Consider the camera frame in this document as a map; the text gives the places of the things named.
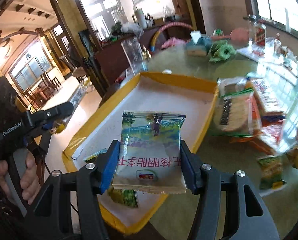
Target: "white plastic bag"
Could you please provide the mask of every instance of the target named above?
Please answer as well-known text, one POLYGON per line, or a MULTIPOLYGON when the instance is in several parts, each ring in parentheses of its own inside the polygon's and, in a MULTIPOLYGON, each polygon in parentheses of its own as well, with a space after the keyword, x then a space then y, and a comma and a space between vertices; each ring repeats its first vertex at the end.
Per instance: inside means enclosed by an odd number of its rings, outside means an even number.
POLYGON ((181 171, 182 114, 123 113, 115 189, 157 194, 185 193, 181 171))
POLYGON ((144 30, 137 23, 125 23, 121 27, 123 33, 134 33, 137 38, 140 38, 144 34, 144 30))

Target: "blue gripper pad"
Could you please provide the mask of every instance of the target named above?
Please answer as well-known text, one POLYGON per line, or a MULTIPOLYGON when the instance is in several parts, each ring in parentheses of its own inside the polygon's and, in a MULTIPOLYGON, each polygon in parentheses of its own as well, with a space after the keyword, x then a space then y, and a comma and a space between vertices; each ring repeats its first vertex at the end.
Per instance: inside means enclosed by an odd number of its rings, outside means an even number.
POLYGON ((116 171, 119 158, 120 142, 113 140, 107 153, 100 154, 95 162, 97 166, 97 172, 100 177, 97 179, 100 181, 100 193, 103 194, 110 186, 113 175, 116 171))

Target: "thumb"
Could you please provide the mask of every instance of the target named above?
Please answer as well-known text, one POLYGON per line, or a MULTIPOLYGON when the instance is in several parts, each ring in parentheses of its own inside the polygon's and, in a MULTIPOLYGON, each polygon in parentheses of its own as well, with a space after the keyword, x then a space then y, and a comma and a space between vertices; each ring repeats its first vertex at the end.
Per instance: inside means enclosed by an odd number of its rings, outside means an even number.
POLYGON ((0 187, 5 192, 8 198, 11 197, 10 189, 5 181, 5 176, 8 172, 8 163, 6 161, 0 161, 0 187))

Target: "wooden chair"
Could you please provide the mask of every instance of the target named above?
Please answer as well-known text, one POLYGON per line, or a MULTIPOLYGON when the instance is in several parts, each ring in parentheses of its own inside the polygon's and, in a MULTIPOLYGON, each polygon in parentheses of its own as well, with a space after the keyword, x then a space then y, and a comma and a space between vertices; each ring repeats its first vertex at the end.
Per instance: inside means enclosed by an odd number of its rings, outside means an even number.
POLYGON ((56 82, 54 82, 54 80, 56 78, 54 78, 53 80, 51 80, 47 74, 47 72, 45 71, 44 73, 41 74, 41 79, 42 81, 44 82, 44 84, 46 85, 46 87, 49 89, 49 90, 52 90, 52 92, 54 92, 54 90, 58 90, 58 86, 56 85, 56 82))
POLYGON ((31 112, 38 111, 44 104, 47 102, 46 98, 44 98, 39 92, 32 92, 30 88, 27 88, 25 92, 22 94, 31 104, 31 112))
POLYGON ((40 82, 38 87, 41 89, 41 92, 44 94, 44 96, 47 98, 47 100, 49 100, 50 98, 52 98, 54 96, 54 94, 53 94, 54 89, 51 90, 50 88, 48 88, 44 82, 40 82))

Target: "pink cloth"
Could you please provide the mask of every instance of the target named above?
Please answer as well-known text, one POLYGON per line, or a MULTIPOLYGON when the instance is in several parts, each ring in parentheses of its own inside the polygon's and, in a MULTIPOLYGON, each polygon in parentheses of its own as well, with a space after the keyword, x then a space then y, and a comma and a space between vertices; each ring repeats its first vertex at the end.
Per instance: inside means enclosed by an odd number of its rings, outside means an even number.
POLYGON ((170 48, 178 45, 186 45, 186 42, 183 40, 177 39, 175 37, 172 37, 161 46, 161 49, 166 49, 166 48, 170 48))

